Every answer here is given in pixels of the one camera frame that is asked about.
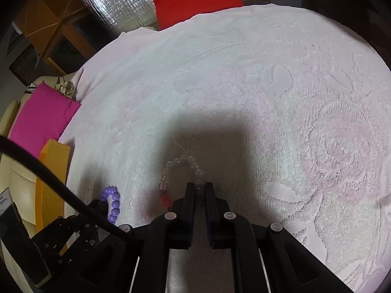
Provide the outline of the wooden cabinet column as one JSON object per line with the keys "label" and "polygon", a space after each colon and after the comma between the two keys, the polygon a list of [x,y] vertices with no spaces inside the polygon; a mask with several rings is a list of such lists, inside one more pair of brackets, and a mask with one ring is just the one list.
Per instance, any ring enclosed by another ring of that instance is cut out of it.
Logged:
{"label": "wooden cabinet column", "polygon": [[53,58],[61,39],[65,38],[87,60],[97,52],[74,27],[76,21],[88,14],[82,0],[27,0],[14,23],[38,51],[38,59],[65,75],[64,69]]}

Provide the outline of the orange cardboard tray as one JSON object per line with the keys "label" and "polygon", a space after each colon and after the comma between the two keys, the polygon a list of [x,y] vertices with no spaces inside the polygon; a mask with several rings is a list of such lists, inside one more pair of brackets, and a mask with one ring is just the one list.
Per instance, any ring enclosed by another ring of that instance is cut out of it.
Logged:
{"label": "orange cardboard tray", "polygon": [[64,217],[65,201],[61,197],[68,175],[70,147],[51,139],[40,152],[39,161],[45,170],[43,175],[36,178],[36,232],[43,231],[47,239],[51,240],[46,247],[63,255],[72,235]]}

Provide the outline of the magenta pillow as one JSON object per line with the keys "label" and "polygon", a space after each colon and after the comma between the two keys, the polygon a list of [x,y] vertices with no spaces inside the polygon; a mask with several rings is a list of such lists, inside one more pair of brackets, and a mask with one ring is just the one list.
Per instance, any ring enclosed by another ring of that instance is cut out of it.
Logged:
{"label": "magenta pillow", "polygon": [[60,138],[80,106],[42,82],[21,108],[9,139],[39,158],[49,140]]}

